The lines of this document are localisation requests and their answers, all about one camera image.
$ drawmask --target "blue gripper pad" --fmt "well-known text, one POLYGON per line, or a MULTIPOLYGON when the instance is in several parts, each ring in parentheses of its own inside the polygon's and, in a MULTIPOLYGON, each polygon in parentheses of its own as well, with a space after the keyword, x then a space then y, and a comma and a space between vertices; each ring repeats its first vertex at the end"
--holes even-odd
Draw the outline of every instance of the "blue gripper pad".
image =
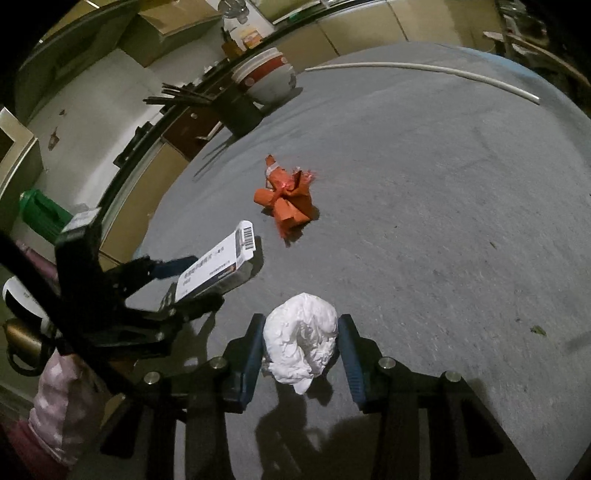
POLYGON ((255 313, 244 337, 231 340, 223 353, 229 363, 228 376, 222 384, 227 412, 242 413, 252 400, 264 353, 262 330, 266 320, 264 315, 255 313))
POLYGON ((176 277, 193 265, 197 260, 198 258, 195 257, 195 255, 189 255, 188 257, 156 263, 152 275, 159 280, 176 277))
POLYGON ((337 344, 351 397, 364 413, 379 411, 388 396, 388 379, 377 371, 382 352, 377 343, 359 335, 351 315, 338 320, 337 344))

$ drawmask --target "green container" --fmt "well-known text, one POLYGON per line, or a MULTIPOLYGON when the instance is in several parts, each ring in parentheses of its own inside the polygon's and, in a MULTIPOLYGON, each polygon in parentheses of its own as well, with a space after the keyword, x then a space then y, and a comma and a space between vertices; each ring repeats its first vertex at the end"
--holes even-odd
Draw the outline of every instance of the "green container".
POLYGON ((52 245, 73 216, 37 189, 21 193, 18 210, 22 221, 52 245))

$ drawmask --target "leaf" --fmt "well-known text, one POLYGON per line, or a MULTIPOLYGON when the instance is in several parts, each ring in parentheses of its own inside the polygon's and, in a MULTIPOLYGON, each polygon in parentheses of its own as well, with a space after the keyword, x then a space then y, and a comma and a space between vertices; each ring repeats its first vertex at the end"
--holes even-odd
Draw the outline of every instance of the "leaf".
POLYGON ((544 335, 544 336, 546 336, 546 331, 540 325, 534 325, 530 329, 530 332, 531 333, 537 333, 538 335, 544 335))

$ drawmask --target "white box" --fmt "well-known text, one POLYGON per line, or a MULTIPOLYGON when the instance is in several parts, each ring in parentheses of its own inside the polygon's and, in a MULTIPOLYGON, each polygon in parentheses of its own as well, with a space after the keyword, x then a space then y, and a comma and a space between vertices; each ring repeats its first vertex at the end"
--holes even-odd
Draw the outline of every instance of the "white box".
POLYGON ((203 293, 224 294, 250 278, 256 250, 252 223, 243 220, 236 230, 186 269, 178 279, 174 301, 203 293))

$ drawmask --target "white crumpled paper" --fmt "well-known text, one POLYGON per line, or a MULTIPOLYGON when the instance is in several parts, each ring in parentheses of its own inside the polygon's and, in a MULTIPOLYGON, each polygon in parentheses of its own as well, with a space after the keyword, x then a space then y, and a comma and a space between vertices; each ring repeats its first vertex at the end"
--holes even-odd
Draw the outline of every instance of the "white crumpled paper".
POLYGON ((302 395, 318 377, 335 351, 336 310, 328 302, 300 293, 267 317, 263 336, 268 369, 280 383, 302 395))

